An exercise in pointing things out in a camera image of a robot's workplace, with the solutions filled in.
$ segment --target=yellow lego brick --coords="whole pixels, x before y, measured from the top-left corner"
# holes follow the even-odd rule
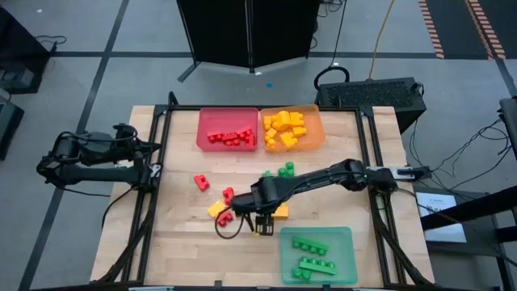
[[[264,129],[269,130],[272,122],[272,116],[264,116]]]
[[[304,126],[304,115],[298,112],[289,113],[291,126]]]
[[[289,117],[289,112],[281,111],[278,112],[275,116],[273,116],[273,124],[271,125],[273,129],[278,131],[284,131],[291,126],[291,118]]]
[[[214,203],[212,206],[210,206],[210,208],[208,209],[208,214],[210,214],[210,216],[212,218],[216,218],[217,214],[219,214],[219,212],[225,210],[225,208],[226,208],[226,205],[222,201],[219,200],[216,203]]]
[[[294,137],[293,133],[282,133],[280,135],[280,142],[282,142],[282,145],[290,149],[298,143],[298,139]]]
[[[272,138],[268,139],[267,142],[266,142],[266,146],[267,147],[273,147],[276,145],[276,141]]]
[[[307,133],[307,129],[304,127],[292,128],[292,134],[294,137],[303,137]]]
[[[285,204],[285,202],[276,209],[275,213],[273,213],[273,217],[275,219],[288,219],[289,207]]]

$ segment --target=floor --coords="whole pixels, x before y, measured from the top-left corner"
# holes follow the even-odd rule
[[[0,3],[34,36],[68,37],[58,48],[63,52],[61,57],[48,63],[39,92],[13,97],[13,102],[25,110],[25,116],[6,160],[0,162],[0,185],[4,190],[0,196],[0,281],[5,290],[19,288],[42,225],[52,228],[48,229],[33,280],[26,276],[25,284],[38,289],[80,285],[89,280],[107,199],[65,193],[59,201],[53,195],[54,188],[44,184],[35,171],[57,134],[77,128],[85,104],[93,102],[86,129],[109,132],[113,124],[128,121],[133,105],[165,103],[169,91],[174,91],[182,104],[312,103],[316,95],[313,78],[330,63],[328,57],[286,61],[260,68],[260,75],[204,63],[181,83],[177,78],[191,65],[191,59],[181,57],[184,54],[170,54],[188,52],[175,1]],[[347,5],[338,51],[359,57],[338,58],[335,62],[351,71],[351,81],[368,77],[371,60],[360,57],[360,53],[373,51],[388,5],[385,0],[350,0]],[[314,52],[334,49],[340,12],[318,19]],[[435,54],[415,0],[396,1],[379,51],[395,54],[376,61],[374,78],[412,76],[425,85],[428,109],[418,122],[416,145],[424,163],[431,167],[463,145],[479,128],[496,120],[498,101],[516,94],[504,82],[500,65],[517,76],[517,61],[497,64],[488,60],[412,58],[411,53]],[[164,54],[141,53],[131,57],[112,52]],[[341,79],[339,74],[329,74],[322,82]],[[412,129],[403,135],[406,150]],[[456,178],[440,177],[451,186],[474,176],[497,162],[497,152],[503,146],[503,141],[476,140],[456,164]],[[408,161],[415,162],[409,155]],[[460,189],[494,192],[513,186],[515,170],[517,163],[509,154],[494,171]],[[111,185],[82,183],[76,189],[108,194]],[[50,205],[59,206],[53,224],[44,222]],[[509,215],[500,215],[498,220],[501,226],[511,225]],[[517,259],[516,245],[506,246],[506,251]],[[32,263],[38,263],[37,259],[33,256]],[[432,253],[431,262],[436,280],[444,286],[489,289],[501,284],[494,271],[494,259]]]

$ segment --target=black metal frame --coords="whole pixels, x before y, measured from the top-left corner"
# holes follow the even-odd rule
[[[154,109],[153,114],[153,122],[151,124],[151,130],[149,134],[149,140],[154,141],[157,134],[157,128],[158,128],[158,121],[159,118],[165,114],[165,122],[164,122],[164,129],[162,132],[162,149],[158,153],[158,162],[157,164],[160,165],[163,168],[163,162],[165,157],[165,150],[166,150],[166,144],[167,144],[167,136],[170,128],[170,118],[173,111],[199,111],[201,108],[249,108],[254,107],[257,109],[263,109],[263,108],[277,108],[281,106],[224,106],[224,105],[207,105],[207,106],[199,106],[199,105],[179,105],[176,98],[174,97],[174,94],[171,92],[169,95],[170,104],[169,105],[157,105]],[[364,133],[364,125],[363,125],[363,111],[356,107],[319,107],[319,110],[322,112],[354,112],[355,113],[355,120],[357,123],[357,129],[359,134],[359,144],[361,147],[361,154],[362,159],[364,161],[365,166],[369,166],[369,153],[367,148],[367,141],[366,136]],[[377,166],[382,166],[382,154],[380,152],[380,144],[379,144],[379,138],[377,136],[376,132],[376,125],[375,120],[373,116],[368,116],[368,124],[370,128],[370,133],[372,134],[372,144],[373,144],[373,151],[374,156],[376,160]],[[157,207],[157,201],[158,201],[158,192],[159,192],[159,184],[160,184],[160,177],[161,175],[158,175],[153,180],[153,185],[155,186],[154,190],[150,193],[150,202],[149,202],[149,208],[146,215],[145,220],[139,225],[139,221],[141,219],[141,210],[143,209],[144,204],[144,197],[146,193],[139,192],[137,197],[137,202],[135,204],[135,213],[133,214],[132,219],[132,225],[131,225],[131,233],[129,236],[129,243],[128,246],[124,249],[122,252],[122,255],[119,257],[117,262],[113,265],[113,267],[110,269],[108,274],[101,278],[99,281],[94,282],[95,284],[88,285],[90,289],[86,288],[86,286],[74,286],[69,287],[69,290],[94,290],[94,289],[102,289],[102,290],[109,290],[109,284],[106,285],[105,282],[113,282],[113,284],[116,284],[114,281],[116,277],[118,276],[119,272],[123,269],[121,280],[123,283],[131,283],[143,286],[144,279],[145,279],[145,271],[147,267],[147,261],[149,258],[149,248],[150,248],[150,239],[151,234],[153,230],[153,222],[154,222],[154,214]],[[381,219],[379,208],[377,206],[376,198],[378,193],[374,192],[371,188],[368,189],[369,199],[370,199],[370,205],[371,205],[371,211],[373,219]],[[389,196],[383,196],[383,200],[385,203],[385,210],[386,210],[386,222],[387,222],[387,231],[389,232],[390,241],[392,243],[393,247],[393,241],[395,242],[395,245],[397,244],[397,231],[395,228],[395,221],[393,219],[393,211],[391,209],[391,203],[389,202]],[[399,259],[396,259],[396,271],[397,271],[397,278],[398,283],[392,283],[389,279],[389,267],[388,267],[388,260],[386,258],[386,252],[385,252],[385,239],[383,238],[381,231],[375,228],[375,237],[376,237],[376,245],[377,245],[377,252],[379,255],[379,261],[380,261],[380,271],[382,275],[382,281],[383,285],[387,289],[398,289],[398,290],[425,290],[425,289],[435,289],[435,286],[432,285],[407,285],[406,279],[405,279],[405,273],[404,269],[402,267],[402,264]],[[129,275],[131,272],[131,266],[132,266],[132,256],[133,252],[136,249],[137,244],[140,242],[140,240],[143,238],[143,244],[141,248],[141,259],[140,263],[138,265],[137,270],[137,279],[133,281],[129,281]],[[352,290],[352,288],[331,288],[329,285],[323,285],[323,290]],[[304,288],[304,290],[321,290],[322,288]],[[224,289],[224,290],[251,290],[251,289],[263,289],[261,287],[222,287],[222,282],[216,281],[215,286],[175,286],[174,289],[176,290],[193,290],[193,289]],[[267,288],[269,290],[294,290],[299,289],[297,287],[293,288]]]

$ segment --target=translucent plastic bin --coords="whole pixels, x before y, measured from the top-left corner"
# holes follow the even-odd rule
[[[195,143],[203,151],[254,151],[257,150],[259,111],[257,108],[201,108],[200,122],[197,126],[197,138]],[[251,134],[254,135],[253,146],[245,146],[241,140],[240,145],[225,145],[221,141],[211,143],[208,140],[208,133],[222,132],[232,133],[251,127]]]
[[[260,125],[263,127],[264,134],[264,116],[274,116],[276,113],[281,111],[287,112],[299,112],[304,115],[304,127],[307,129],[307,133],[303,137],[298,138],[298,143],[295,144],[291,149],[288,149],[280,142],[280,134],[284,132],[278,132],[275,136],[276,144],[273,147],[267,147],[268,153],[281,153],[288,150],[314,150],[317,149],[325,142],[325,132],[323,131],[322,119],[320,118],[320,111],[316,105],[300,105],[290,106],[285,108],[268,108],[260,111]],[[258,142],[264,143],[264,134],[258,137]]]
[[[329,247],[325,255],[312,254],[292,246],[292,237],[310,239]],[[336,275],[312,272],[310,281],[292,276],[292,270],[299,266],[300,257],[323,259],[333,262]],[[354,244],[348,227],[284,227],[280,231],[280,271],[286,285],[353,285],[357,283]]]

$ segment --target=wooden table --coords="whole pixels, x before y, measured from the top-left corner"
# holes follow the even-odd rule
[[[132,110],[130,124],[138,129],[142,140],[149,136],[152,113],[153,107],[147,106]],[[374,108],[374,113],[385,165],[405,166],[393,109]],[[209,206],[222,199],[222,191],[227,187],[233,187],[236,194],[248,192],[265,170],[275,171],[287,161],[293,161],[296,173],[303,174],[346,158],[360,160],[355,115],[349,112],[321,112],[321,115],[326,142],[318,150],[266,154],[263,143],[259,142],[256,152],[204,153],[195,144],[199,112],[173,112],[145,284],[211,286],[215,280],[222,280],[224,286],[283,286],[279,254],[279,233],[283,226],[348,226],[354,241],[357,286],[382,287],[367,192],[349,192],[336,185],[296,195],[288,202],[289,219],[275,222],[273,237],[253,237],[245,223],[235,239],[218,238],[213,219],[207,213]],[[370,141],[366,119],[364,127]],[[371,142],[368,147],[371,162],[375,164]],[[201,192],[194,183],[194,175],[198,174],[204,174],[211,184],[206,192]],[[127,187],[116,183],[111,199]],[[400,183],[399,187],[412,190],[407,183]],[[100,278],[125,248],[136,196],[129,194],[110,209],[92,280]],[[415,267],[434,281],[414,198],[396,192],[392,202],[401,248]],[[225,230],[234,232],[238,224],[231,222]],[[393,256],[385,245],[391,281],[397,282]],[[139,258],[139,254],[140,250],[136,250],[134,257]],[[137,263],[138,259],[134,259],[131,278],[136,277]]]

